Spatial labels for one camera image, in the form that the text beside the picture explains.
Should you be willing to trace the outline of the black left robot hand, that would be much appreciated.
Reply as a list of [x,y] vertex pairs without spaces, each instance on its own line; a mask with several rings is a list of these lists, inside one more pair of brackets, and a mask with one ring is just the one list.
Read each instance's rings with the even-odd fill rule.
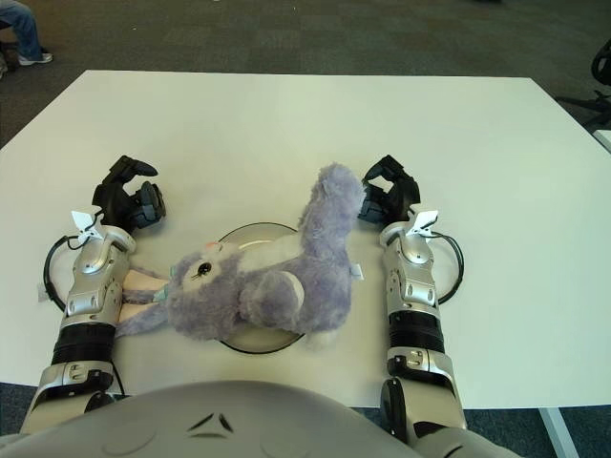
[[158,171],[150,164],[121,156],[95,188],[92,205],[101,210],[101,224],[132,234],[136,229],[161,221],[166,216],[166,208],[156,184],[144,181],[132,195],[123,189],[123,185],[136,176],[154,177],[157,174]]

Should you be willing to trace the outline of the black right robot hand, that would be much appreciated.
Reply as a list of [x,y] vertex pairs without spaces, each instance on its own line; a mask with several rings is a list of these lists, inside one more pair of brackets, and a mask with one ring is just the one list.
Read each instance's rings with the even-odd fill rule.
[[[388,191],[371,183],[378,177],[391,184]],[[411,207],[421,202],[417,182],[390,155],[376,162],[367,171],[362,183],[365,198],[358,218],[367,222],[389,225],[397,221],[408,221]]]

